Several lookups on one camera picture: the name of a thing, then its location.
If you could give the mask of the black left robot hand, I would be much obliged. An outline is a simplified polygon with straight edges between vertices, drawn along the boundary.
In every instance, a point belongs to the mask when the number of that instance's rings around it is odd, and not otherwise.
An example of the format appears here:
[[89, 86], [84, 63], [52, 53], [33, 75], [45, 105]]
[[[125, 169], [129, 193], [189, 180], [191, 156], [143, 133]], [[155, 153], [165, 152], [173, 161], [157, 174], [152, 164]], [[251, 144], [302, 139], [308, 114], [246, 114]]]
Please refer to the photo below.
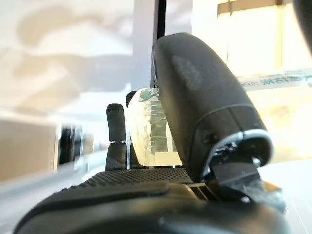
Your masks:
[[312, 27], [312, 0], [293, 0], [293, 7], [300, 25]]

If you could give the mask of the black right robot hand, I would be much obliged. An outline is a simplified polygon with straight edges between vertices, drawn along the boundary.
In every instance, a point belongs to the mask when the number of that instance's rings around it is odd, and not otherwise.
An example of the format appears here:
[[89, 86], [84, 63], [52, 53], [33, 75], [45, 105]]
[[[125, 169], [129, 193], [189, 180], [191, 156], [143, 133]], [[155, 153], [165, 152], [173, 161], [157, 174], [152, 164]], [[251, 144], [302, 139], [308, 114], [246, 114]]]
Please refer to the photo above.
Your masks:
[[281, 189], [258, 168], [272, 139], [237, 78], [199, 38], [159, 38], [152, 61], [180, 169], [101, 172], [52, 194], [16, 234], [290, 234]]

